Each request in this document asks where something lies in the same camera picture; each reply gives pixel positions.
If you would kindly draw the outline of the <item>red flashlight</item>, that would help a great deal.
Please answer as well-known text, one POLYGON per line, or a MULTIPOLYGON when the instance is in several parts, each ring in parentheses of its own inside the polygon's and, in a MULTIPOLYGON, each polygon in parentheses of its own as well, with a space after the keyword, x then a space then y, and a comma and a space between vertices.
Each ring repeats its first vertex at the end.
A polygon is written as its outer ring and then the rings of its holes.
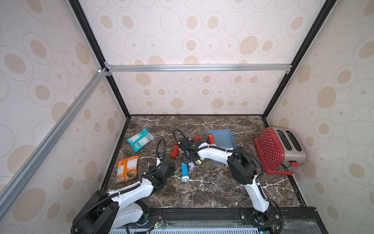
POLYGON ((208 134, 208 142, 210 145, 216 145, 213 134, 208 134))
POLYGON ((179 152, 179 147, 178 147, 178 143, 175 142, 174 143, 174 147, 173 147, 173 150, 172 150, 172 153, 170 155, 171 158, 175 159, 178 155, 178 152, 179 152))

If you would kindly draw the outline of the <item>light green flashlight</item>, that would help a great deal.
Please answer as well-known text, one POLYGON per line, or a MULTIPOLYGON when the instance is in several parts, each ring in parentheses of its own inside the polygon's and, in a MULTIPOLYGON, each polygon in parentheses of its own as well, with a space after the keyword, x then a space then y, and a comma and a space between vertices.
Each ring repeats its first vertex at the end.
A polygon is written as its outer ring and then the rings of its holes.
POLYGON ((198 159, 198 160, 196 160, 196 164, 197 165, 202 165, 203 164, 203 161, 204 161, 204 158, 200 158, 200 159, 198 159))

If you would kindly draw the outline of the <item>blue flashlight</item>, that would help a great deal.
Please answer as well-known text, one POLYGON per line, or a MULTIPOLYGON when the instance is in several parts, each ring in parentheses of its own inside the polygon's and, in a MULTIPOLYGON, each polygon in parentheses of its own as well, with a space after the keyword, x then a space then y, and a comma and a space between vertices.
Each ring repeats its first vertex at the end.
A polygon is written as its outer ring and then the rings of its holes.
POLYGON ((188 165, 182 162, 181 170, 182 170, 182 176, 181 176, 182 182, 188 182, 190 180, 189 173, 188 173, 189 171, 188 165))

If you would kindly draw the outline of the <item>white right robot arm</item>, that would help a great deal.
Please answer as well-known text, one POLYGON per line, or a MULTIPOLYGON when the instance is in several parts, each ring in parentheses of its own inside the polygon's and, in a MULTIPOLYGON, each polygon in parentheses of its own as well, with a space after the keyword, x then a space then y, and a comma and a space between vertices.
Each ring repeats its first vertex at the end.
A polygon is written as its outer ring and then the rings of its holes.
POLYGON ((261 215, 270 215, 270 200, 264 194, 260 178, 265 174, 265 167, 254 155, 241 147, 223 148, 200 140, 193 141, 186 137, 177 141, 177 146, 183 151, 182 159, 190 163, 198 159, 210 159, 227 165, 232 177, 242 184, 251 201, 254 210, 261 215))

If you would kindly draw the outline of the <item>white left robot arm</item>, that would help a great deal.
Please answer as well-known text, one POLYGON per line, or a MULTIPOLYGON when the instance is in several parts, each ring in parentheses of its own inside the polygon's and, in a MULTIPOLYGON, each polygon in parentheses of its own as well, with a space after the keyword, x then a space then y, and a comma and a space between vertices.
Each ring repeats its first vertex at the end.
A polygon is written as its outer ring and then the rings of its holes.
POLYGON ((122 190, 97 190, 73 219, 71 234, 108 234, 129 223, 138 222, 147 206, 139 200, 164 188, 176 171, 175 164, 165 159, 140 180, 122 190))

